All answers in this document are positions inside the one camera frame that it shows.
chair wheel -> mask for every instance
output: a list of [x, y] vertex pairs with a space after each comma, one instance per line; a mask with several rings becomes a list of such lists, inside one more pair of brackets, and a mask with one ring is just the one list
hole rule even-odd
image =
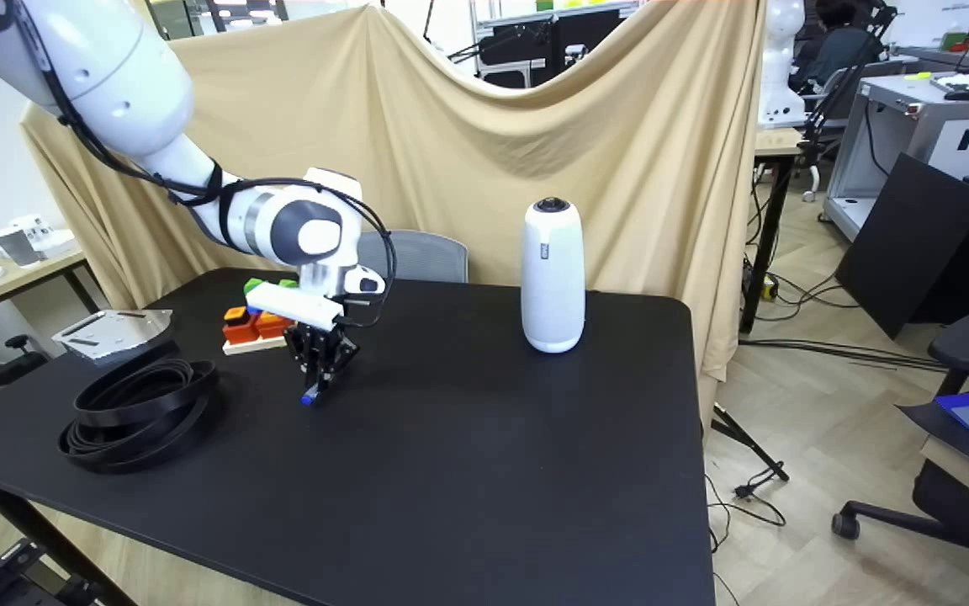
[[832, 515], [832, 531], [840, 535], [840, 540], [849, 540], [849, 543], [854, 543], [854, 540], [857, 540], [857, 518], [837, 512], [837, 515]]

desk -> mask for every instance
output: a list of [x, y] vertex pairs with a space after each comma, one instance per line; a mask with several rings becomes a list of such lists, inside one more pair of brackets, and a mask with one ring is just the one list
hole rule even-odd
[[826, 203], [849, 240], [860, 232], [899, 156], [969, 181], [969, 100], [946, 100], [943, 89], [915, 73], [857, 84]]
[[29, 266], [6, 266], [0, 275], [0, 301], [10, 301], [37, 284], [64, 275], [70, 289], [78, 292], [78, 301], [84, 303], [84, 310], [96, 312], [99, 303], [87, 296], [87, 289], [78, 281], [80, 266], [87, 266], [80, 252], [53, 257], [53, 260], [29, 264]]
[[784, 214], [784, 203], [788, 203], [788, 181], [792, 181], [792, 168], [795, 159], [801, 156], [801, 136], [795, 128], [767, 128], [753, 136], [753, 163], [775, 168], [775, 190], [765, 203], [765, 227], [762, 227], [762, 240], [756, 240], [756, 252], [753, 252], [753, 266], [751, 266], [751, 281], [743, 289], [743, 315], [742, 315], [742, 334], [753, 329], [756, 320], [756, 303], [762, 303], [762, 284], [767, 275], [772, 257], [775, 257], [775, 242], [782, 232], [782, 214]]
[[154, 303], [179, 310], [189, 358], [219, 359], [226, 394], [172, 466], [101, 479], [59, 451], [87, 383], [70, 358], [0, 397], [0, 512], [111, 603], [127, 597], [28, 498], [337, 606], [712, 603], [683, 303], [592, 292], [586, 341], [541, 358], [517, 289], [409, 284], [314, 410], [287, 350], [222, 359], [245, 275]]

electronic equipment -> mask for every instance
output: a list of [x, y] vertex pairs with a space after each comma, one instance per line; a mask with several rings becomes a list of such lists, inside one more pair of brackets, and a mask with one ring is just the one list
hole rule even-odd
[[586, 329], [581, 219], [573, 203], [541, 200], [526, 209], [523, 334], [541, 353], [567, 353]]
[[[540, 89], [568, 70], [624, 25], [618, 7], [553, 11], [506, 20], [483, 20], [483, 76], [497, 89]], [[490, 70], [496, 63], [526, 63], [523, 70]]]

white bottle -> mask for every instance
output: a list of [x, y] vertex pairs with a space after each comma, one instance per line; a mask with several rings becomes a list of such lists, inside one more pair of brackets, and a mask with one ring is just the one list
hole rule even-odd
[[541, 353], [567, 353], [586, 325], [586, 252], [580, 209], [541, 200], [526, 209], [523, 334]]

orange object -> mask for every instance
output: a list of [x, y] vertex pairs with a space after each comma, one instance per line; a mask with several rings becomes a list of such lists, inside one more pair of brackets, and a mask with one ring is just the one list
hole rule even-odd
[[256, 325], [256, 338], [283, 338], [294, 322], [275, 312], [260, 312], [253, 325]]
[[230, 342], [256, 341], [256, 322], [253, 322], [245, 306], [230, 306], [222, 312], [222, 341], [230, 341]]

